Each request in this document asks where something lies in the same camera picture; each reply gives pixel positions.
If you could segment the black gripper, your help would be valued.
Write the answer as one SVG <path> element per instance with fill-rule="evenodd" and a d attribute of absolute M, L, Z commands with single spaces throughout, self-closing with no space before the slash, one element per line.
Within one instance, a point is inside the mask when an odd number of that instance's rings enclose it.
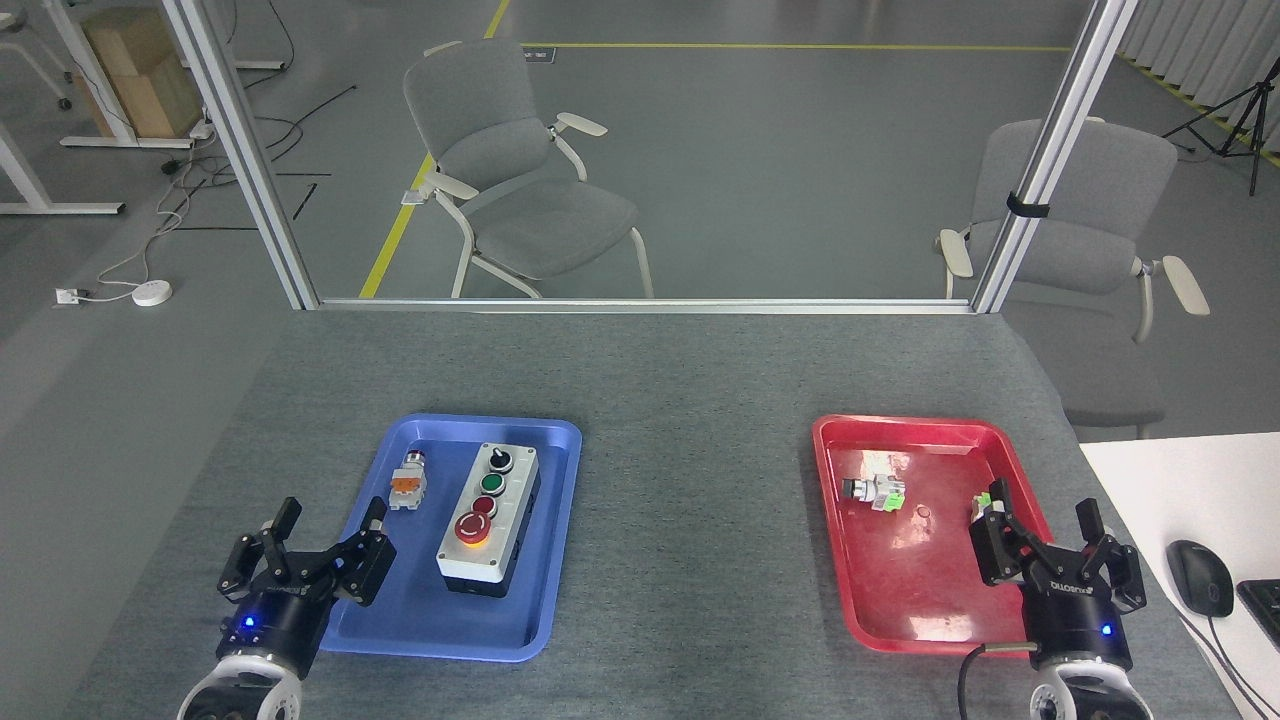
<path fill-rule="evenodd" d="M 980 578 L 987 585 L 1021 583 L 1021 616 L 1034 670 L 1069 660 L 1101 661 L 1125 671 L 1132 653 L 1120 612 L 1147 605 L 1137 548 L 1121 543 L 1106 527 L 1094 498 L 1075 506 L 1085 541 L 1084 562 L 1065 578 L 1051 574 L 1048 546 L 1012 512 L 1007 480 L 993 480 L 969 525 Z"/>
<path fill-rule="evenodd" d="M 320 552 L 305 552 L 297 587 L 268 585 L 250 589 L 259 561 L 268 560 L 268 579 L 287 584 L 293 573 L 285 559 L 289 538 L 302 506 L 285 497 L 273 520 L 256 534 L 243 534 L 233 544 L 218 591 L 229 601 L 242 601 L 221 625 L 218 659 L 252 655 L 270 659 L 291 673 L 308 673 L 338 598 L 358 606 L 372 603 L 396 560 L 396 547 L 381 529 L 388 511 L 380 497 L 370 500 L 360 528 Z"/>

